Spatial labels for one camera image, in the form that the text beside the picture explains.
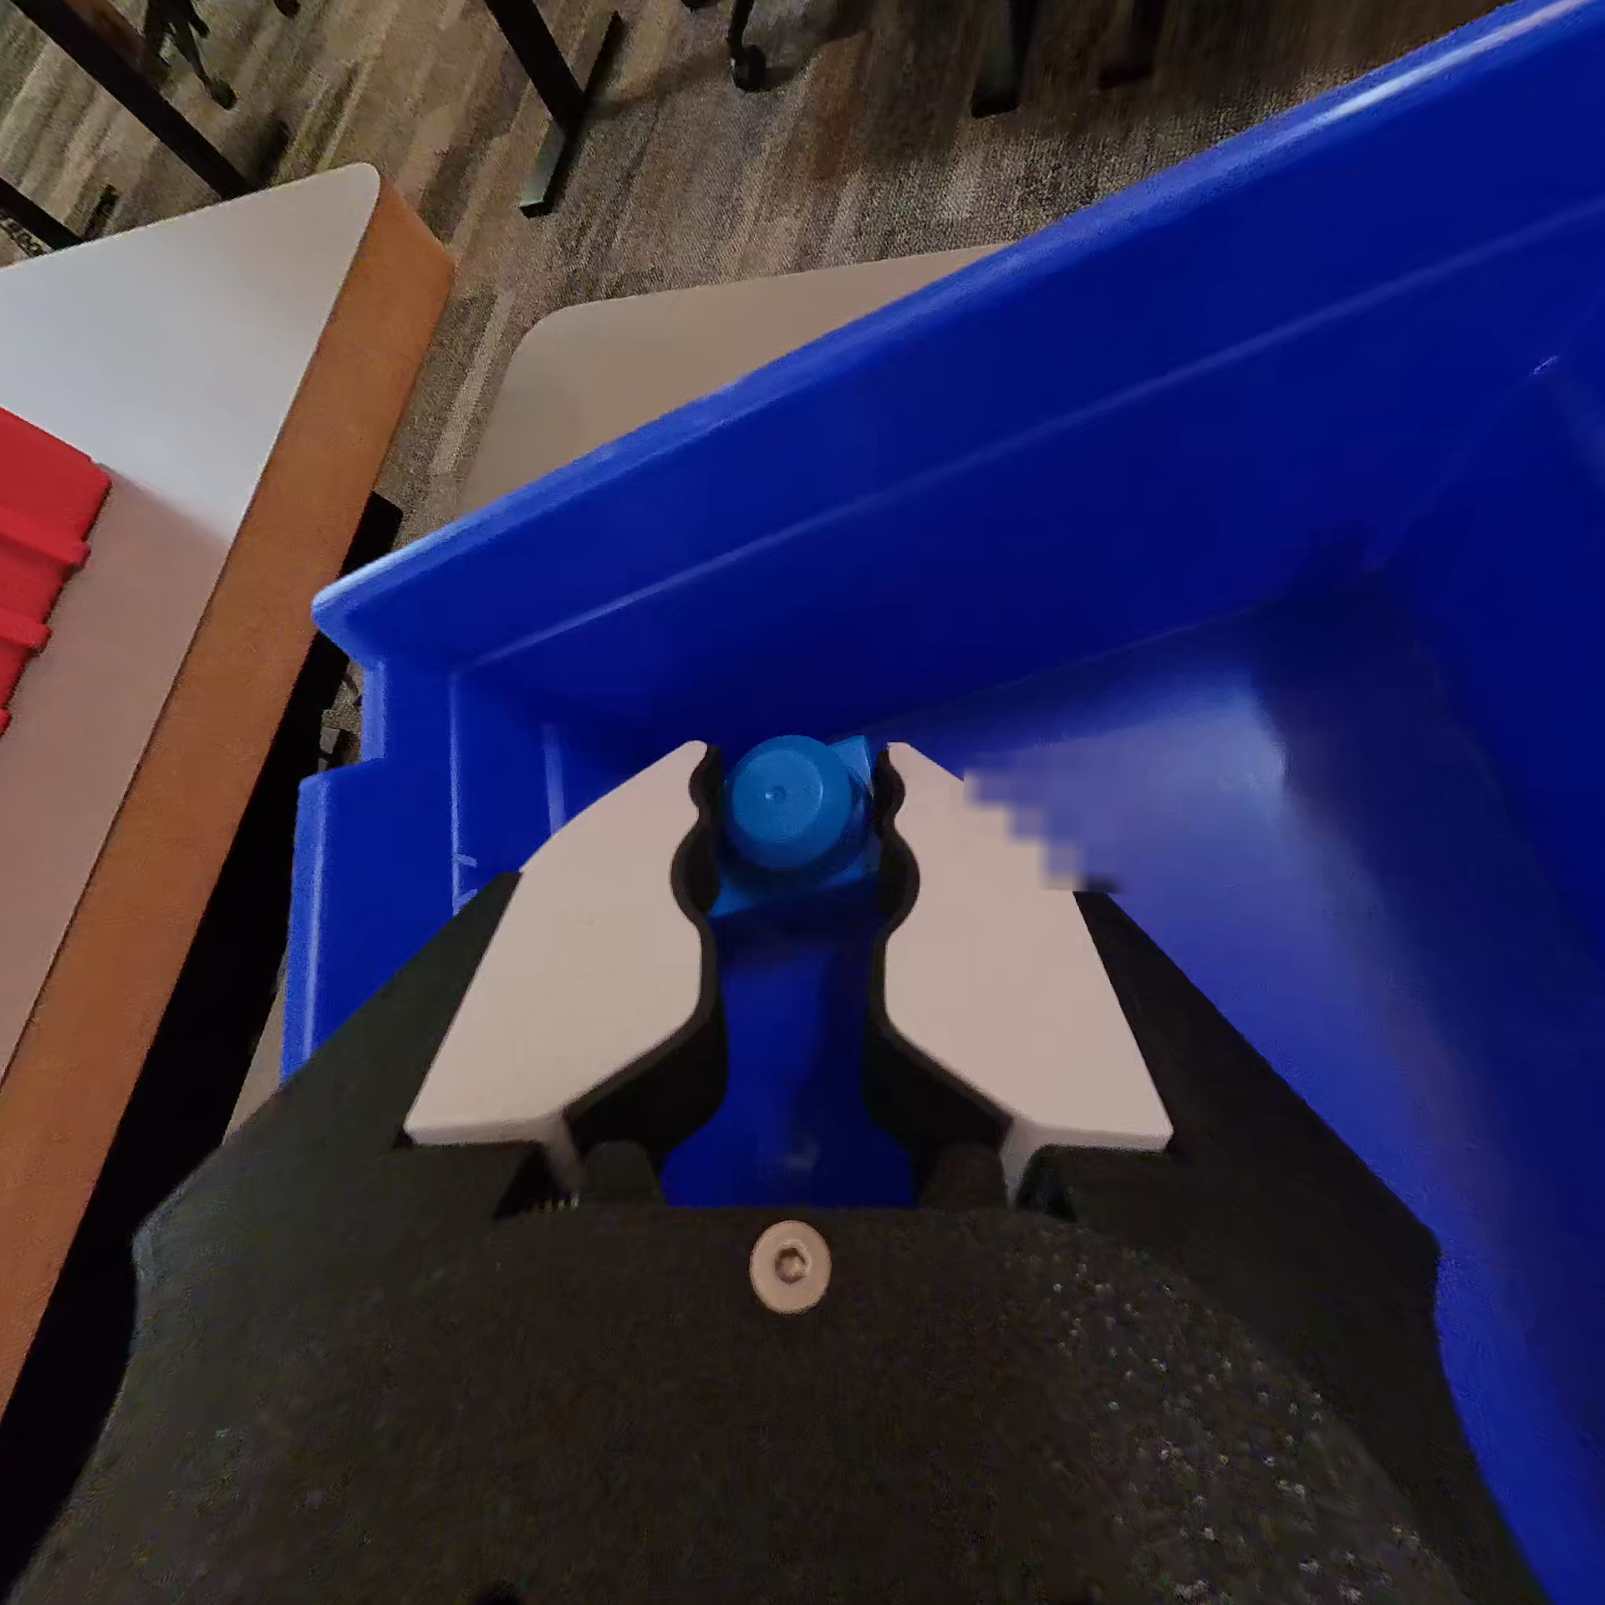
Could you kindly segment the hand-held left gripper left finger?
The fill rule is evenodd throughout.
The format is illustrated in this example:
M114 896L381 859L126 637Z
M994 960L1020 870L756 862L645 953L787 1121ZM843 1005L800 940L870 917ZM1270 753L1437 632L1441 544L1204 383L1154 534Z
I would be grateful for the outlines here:
M526 860L404 1118L412 1144L535 1145L580 1189L597 1150L632 1144L662 1176L712 1119L720 780L717 748L686 741Z

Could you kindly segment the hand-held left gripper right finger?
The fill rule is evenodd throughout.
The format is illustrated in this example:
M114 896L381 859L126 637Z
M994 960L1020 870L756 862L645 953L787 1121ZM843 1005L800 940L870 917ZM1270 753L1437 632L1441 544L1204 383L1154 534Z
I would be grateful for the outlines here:
M1173 1136L1061 862L1006 805L909 743L875 766L885 924L870 960L862 1095L921 1189L950 1149L1017 1193L1038 1153L1157 1153Z

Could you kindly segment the blue one-stud mega block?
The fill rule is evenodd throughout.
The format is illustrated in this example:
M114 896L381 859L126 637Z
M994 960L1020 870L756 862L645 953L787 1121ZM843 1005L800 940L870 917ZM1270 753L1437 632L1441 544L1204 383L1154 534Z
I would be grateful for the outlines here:
M867 888L878 872L872 746L768 738L724 780L714 920L773 912Z

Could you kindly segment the blue plastic bin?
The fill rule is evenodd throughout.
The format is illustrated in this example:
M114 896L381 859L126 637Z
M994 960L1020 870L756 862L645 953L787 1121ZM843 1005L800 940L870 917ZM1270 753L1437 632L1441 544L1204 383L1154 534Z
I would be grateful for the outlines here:
M685 740L906 740L1434 1233L1602 1602L1602 389L1602 3L1512 3L538 477L315 603L284 1072Z

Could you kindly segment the red plastic bin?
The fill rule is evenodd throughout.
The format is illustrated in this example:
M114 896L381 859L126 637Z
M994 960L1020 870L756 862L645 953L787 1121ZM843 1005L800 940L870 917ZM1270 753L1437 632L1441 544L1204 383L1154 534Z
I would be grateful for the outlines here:
M111 476L90 454L2 410L2 730L51 616L90 557Z

